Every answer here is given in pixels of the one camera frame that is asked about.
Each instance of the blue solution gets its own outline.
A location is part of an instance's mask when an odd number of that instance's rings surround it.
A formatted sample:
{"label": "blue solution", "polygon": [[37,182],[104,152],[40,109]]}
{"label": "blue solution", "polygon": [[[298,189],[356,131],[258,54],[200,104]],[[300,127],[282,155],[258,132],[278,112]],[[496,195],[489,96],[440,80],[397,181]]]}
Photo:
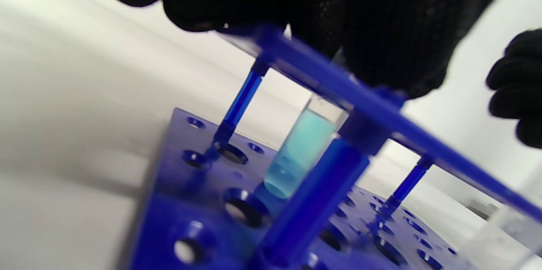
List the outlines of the blue solution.
{"label": "blue solution", "polygon": [[299,116],[263,180],[278,198],[288,198],[299,187],[331,140],[337,125],[312,110]]}

